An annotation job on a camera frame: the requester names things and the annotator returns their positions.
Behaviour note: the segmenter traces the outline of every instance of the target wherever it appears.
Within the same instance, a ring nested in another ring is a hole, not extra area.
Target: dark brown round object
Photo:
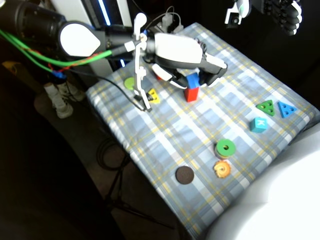
[[[181,184],[189,184],[195,177],[194,171],[188,166],[181,166],[175,172],[177,181]]]

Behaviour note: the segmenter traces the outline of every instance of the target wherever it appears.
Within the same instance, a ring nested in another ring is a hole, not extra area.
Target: blue block
[[[268,128],[267,119],[262,117],[256,117],[250,123],[250,130],[251,132],[254,132],[254,133],[262,133],[265,130],[267,130],[267,128]]]
[[[186,76],[186,80],[188,81],[189,89],[196,89],[200,87],[198,73],[195,72],[193,74]]]
[[[289,117],[291,114],[293,114],[297,109],[294,106],[290,106],[288,104],[285,104],[281,101],[278,102],[278,106],[280,109],[280,113],[283,119]]]

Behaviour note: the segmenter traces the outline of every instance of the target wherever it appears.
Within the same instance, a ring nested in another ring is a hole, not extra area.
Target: tripod
[[[124,172],[124,169],[125,169],[125,166],[130,162],[130,158],[128,156],[125,156],[124,159],[122,160],[121,162],[121,165],[113,179],[113,182],[112,182],[112,185],[110,187],[110,190],[108,192],[108,194],[105,196],[105,202],[106,202],[106,205],[107,207],[110,209],[110,211],[113,209],[113,208],[116,208],[116,209],[120,209],[122,211],[125,211],[129,214],[132,214],[132,215],[135,215],[135,216],[138,216],[138,217],[141,217],[143,219],[146,219],[150,222],[153,222],[153,223],[156,223],[156,224],[160,224],[162,226],[165,226],[169,229],[175,229],[173,226],[163,222],[163,221],[160,221],[156,218],[154,218],[153,216],[149,216],[149,215],[146,215],[145,213],[135,209],[134,207],[130,206],[128,203],[124,202],[122,200],[122,180],[123,180],[123,172]],[[113,193],[115,187],[116,187],[116,183],[119,179],[119,186],[118,186],[118,192],[117,192],[117,197],[116,199],[112,199],[111,198],[111,194]]]

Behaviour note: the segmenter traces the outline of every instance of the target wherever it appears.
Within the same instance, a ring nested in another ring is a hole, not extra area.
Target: blue plaid fabric
[[[187,103],[183,90],[158,81],[146,63],[147,76],[142,87],[147,91],[155,88],[160,98],[159,104],[151,104],[151,112],[136,109],[104,80],[91,87],[87,96],[135,164],[196,239],[300,131],[319,120],[320,113],[200,24],[190,25],[181,34],[205,42],[209,54],[228,64],[226,74],[212,88],[199,90],[197,101]],[[108,78],[133,97],[133,92],[123,84],[132,76],[133,62]],[[267,100],[273,101],[273,117],[256,108]],[[282,118],[278,101],[295,106],[297,111]],[[250,131],[250,122],[256,117],[267,119],[268,128],[263,133]],[[231,174],[226,178],[218,178],[213,170],[218,161],[214,144],[220,139],[230,139],[236,146],[236,153],[227,160]],[[175,172],[180,166],[193,169],[192,183],[178,183]]]

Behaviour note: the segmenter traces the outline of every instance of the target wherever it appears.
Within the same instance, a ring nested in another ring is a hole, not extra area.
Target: robotic hand
[[[143,13],[134,20],[133,29],[122,26],[106,26],[97,30],[91,26],[66,21],[64,16],[21,0],[0,0],[0,30],[5,30],[22,40],[59,46],[66,56],[90,57],[111,49],[112,56],[121,59],[121,54],[133,51],[135,84],[134,93],[143,101],[144,110],[150,111],[148,96],[141,81],[146,70],[140,66],[140,57],[147,57],[163,71],[168,69],[200,69],[200,84],[211,86],[213,81],[227,71],[223,60],[206,53],[202,45],[187,36],[156,33],[148,36],[141,33],[147,22]],[[186,88],[186,81],[170,78],[170,82]]]
[[[227,10],[224,23],[228,28],[236,28],[250,14],[252,6],[271,16],[289,36],[297,33],[302,22],[300,0],[235,0],[233,7]]]

